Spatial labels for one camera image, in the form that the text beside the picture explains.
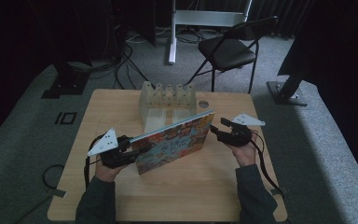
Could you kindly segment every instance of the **chair seat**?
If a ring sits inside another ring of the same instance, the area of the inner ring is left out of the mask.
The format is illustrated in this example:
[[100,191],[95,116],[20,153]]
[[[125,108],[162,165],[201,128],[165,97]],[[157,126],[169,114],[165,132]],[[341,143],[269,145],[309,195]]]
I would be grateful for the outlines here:
[[[199,42],[199,51],[207,58],[223,37],[216,37]],[[221,71],[252,63],[255,54],[238,39],[227,39],[213,55],[209,62]]]

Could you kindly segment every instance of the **power cord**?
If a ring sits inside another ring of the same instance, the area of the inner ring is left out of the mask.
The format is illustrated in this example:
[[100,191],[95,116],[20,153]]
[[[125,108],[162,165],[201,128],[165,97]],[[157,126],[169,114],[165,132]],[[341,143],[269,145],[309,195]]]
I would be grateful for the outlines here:
[[[56,168],[56,167],[60,167],[63,169],[63,165],[60,164],[55,164],[55,165],[50,165],[48,168],[45,169],[45,171],[42,174],[42,180],[43,180],[43,184],[48,187],[49,189],[56,189],[57,186],[51,186],[47,180],[46,180],[46,174],[47,172],[51,169],[51,168]],[[19,220],[17,220],[15,223],[19,224],[21,223],[26,217],[28,217],[31,213],[33,213],[34,210],[36,210],[37,208],[39,208],[40,206],[42,206],[45,202],[47,202],[50,198],[52,198],[52,195],[48,195],[42,202],[38,203],[37,205],[35,205],[30,211],[28,211],[26,214],[24,214],[21,218],[19,218]]]

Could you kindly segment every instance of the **sleeve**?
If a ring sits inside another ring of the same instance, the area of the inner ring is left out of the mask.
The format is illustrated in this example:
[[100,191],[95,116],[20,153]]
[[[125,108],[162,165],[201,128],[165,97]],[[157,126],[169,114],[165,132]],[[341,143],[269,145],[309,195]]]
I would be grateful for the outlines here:
[[94,176],[77,206],[76,224],[116,223],[115,186]]
[[240,224],[276,223],[273,212],[278,205],[264,187],[257,165],[236,169],[236,176],[241,203]]

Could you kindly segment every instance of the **wooden table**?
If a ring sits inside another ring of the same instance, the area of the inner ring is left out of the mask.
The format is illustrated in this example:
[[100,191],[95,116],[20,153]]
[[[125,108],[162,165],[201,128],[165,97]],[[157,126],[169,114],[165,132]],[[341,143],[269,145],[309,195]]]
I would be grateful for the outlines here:
[[[143,125],[138,114],[140,91],[96,90],[89,101],[83,121],[58,189],[66,191],[64,198],[54,197],[48,210],[50,220],[74,220],[76,207],[85,190],[83,167],[91,141],[114,127],[117,136],[138,136]],[[228,127],[220,118],[233,119],[240,113],[257,118],[249,94],[197,92],[197,100],[205,100],[213,109],[213,125],[222,131]],[[259,131],[260,127],[250,126]],[[264,152],[270,177],[277,183],[267,147]],[[238,168],[231,151],[209,133],[202,150],[165,164],[156,170],[138,175],[135,164],[124,169],[116,179],[117,221],[236,221],[241,210],[237,198],[235,169]],[[91,176],[94,166],[90,168]],[[267,189],[273,189],[264,179]],[[287,219],[281,195],[274,216]]]

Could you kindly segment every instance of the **book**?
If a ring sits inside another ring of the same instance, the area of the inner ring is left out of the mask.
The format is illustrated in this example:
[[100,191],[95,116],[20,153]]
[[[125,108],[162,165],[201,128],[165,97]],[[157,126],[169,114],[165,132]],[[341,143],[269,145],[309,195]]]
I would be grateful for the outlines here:
[[212,124],[212,110],[131,139],[132,150],[150,149],[136,159],[139,175],[202,149]]

